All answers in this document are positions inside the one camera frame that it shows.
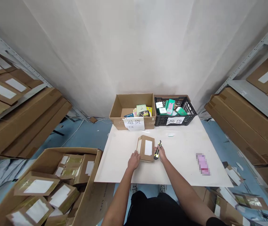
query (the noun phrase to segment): paper sign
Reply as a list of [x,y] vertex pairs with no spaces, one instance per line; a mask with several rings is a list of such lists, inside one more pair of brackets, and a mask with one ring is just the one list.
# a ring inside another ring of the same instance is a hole
[[59,208],[60,205],[66,200],[68,197],[68,193],[71,191],[66,185],[63,185],[52,197],[49,202],[52,206]]
[[145,148],[144,154],[145,155],[152,155],[153,154],[153,142],[146,140],[145,141]]
[[167,123],[168,124],[182,124],[183,120],[185,119],[185,117],[173,117],[173,118],[168,118],[167,119]]
[[6,97],[8,99],[11,99],[16,95],[16,93],[14,93],[14,92],[10,91],[9,89],[0,85],[0,95]]
[[229,170],[228,168],[225,169],[228,176],[239,186],[241,184],[240,177],[236,174],[234,170]]
[[5,81],[8,85],[11,85],[16,90],[23,92],[25,89],[27,89],[25,86],[23,86],[21,83],[19,83],[17,80],[11,78]]
[[65,164],[67,159],[68,159],[68,156],[65,155],[61,160],[61,164]]
[[93,167],[94,167],[94,162],[93,161],[88,161],[85,174],[88,174],[88,176],[90,176]]
[[215,215],[220,218],[220,214],[221,214],[221,207],[219,205],[216,205],[215,208]]
[[53,181],[49,180],[34,180],[24,193],[45,193],[52,184]]
[[5,60],[3,60],[1,57],[0,57],[0,66],[4,69],[7,69],[7,68],[10,68],[11,65],[8,64]]
[[63,169],[64,168],[62,168],[62,167],[58,167],[57,170],[56,170],[56,172],[55,172],[55,175],[58,176],[58,177],[60,177],[61,174],[62,174]]
[[40,199],[35,202],[27,211],[26,214],[34,220],[35,223],[38,223],[43,216],[49,211],[49,208],[43,203]]
[[26,226],[33,226],[19,211],[12,213],[12,222],[14,225],[26,225]]
[[134,117],[134,118],[125,118],[122,119],[125,127],[129,130],[144,130],[144,118],[143,117]]
[[247,92],[246,92],[245,90],[243,90],[243,91],[240,92],[240,94],[241,94],[242,96],[245,96],[245,95],[247,94]]
[[138,154],[140,154],[140,149],[141,149],[141,140],[139,140],[138,144],[137,144],[137,152],[138,152]]
[[223,198],[235,208],[235,206],[238,204],[237,201],[235,201],[232,195],[224,187],[220,187],[220,189],[220,194],[223,196]]

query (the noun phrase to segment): open cardboard box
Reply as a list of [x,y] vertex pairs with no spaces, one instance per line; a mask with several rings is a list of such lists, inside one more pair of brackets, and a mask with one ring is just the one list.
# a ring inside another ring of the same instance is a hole
[[[96,155],[94,168],[87,183],[73,226],[97,225],[104,217],[107,208],[113,200],[114,183],[95,183],[95,175],[101,160],[102,151],[95,148],[48,148],[36,159],[36,161],[21,176],[20,180],[30,171],[54,174],[64,153],[68,154],[94,154]],[[6,215],[13,211],[26,196],[14,196],[14,187],[7,193],[0,203],[0,226],[11,225]]]
[[122,119],[133,113],[137,105],[145,104],[152,107],[152,117],[144,117],[145,129],[153,129],[156,122],[156,107],[154,95],[150,94],[117,94],[109,118],[118,130],[127,130]]

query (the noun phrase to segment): cable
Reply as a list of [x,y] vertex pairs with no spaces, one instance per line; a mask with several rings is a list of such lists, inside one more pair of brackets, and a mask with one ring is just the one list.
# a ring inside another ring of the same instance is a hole
[[81,124],[79,125],[77,130],[75,130],[75,132],[69,137],[69,139],[67,139],[67,141],[61,147],[63,147],[71,139],[71,137],[78,131],[78,129],[80,128]]
[[103,120],[97,120],[97,122],[98,121],[101,121],[101,122],[103,122],[103,123],[105,123],[105,124],[112,124],[112,122],[109,122],[109,123],[106,123],[106,122],[104,122]]

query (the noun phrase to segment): black plastic crate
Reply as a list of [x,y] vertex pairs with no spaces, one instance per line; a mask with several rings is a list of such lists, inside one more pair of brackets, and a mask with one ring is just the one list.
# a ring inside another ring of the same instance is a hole
[[169,115],[164,115],[161,116],[160,114],[158,114],[157,111],[157,107],[156,107],[156,113],[157,113],[157,118],[156,118],[156,123],[155,126],[166,126],[167,123],[167,119],[168,118],[177,118],[177,117],[185,117],[183,122],[181,124],[174,124],[174,123],[170,123],[168,124],[168,126],[187,126],[192,120],[193,118],[197,115],[197,112],[195,111],[194,107],[191,105],[188,97],[178,97],[178,98],[161,98],[161,97],[155,97],[155,105],[157,102],[162,102],[163,103],[163,107],[165,107],[166,102],[169,100],[175,100],[175,104],[177,106],[182,107],[187,115],[186,116],[169,116]]

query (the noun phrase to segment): person's right hand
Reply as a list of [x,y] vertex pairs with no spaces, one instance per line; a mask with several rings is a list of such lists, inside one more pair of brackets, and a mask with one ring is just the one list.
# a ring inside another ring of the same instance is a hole
[[157,148],[159,149],[159,157],[160,157],[160,161],[163,163],[167,158],[165,155],[165,150],[163,148],[163,146],[159,147],[159,145],[157,147],[154,147],[155,151],[157,150]]

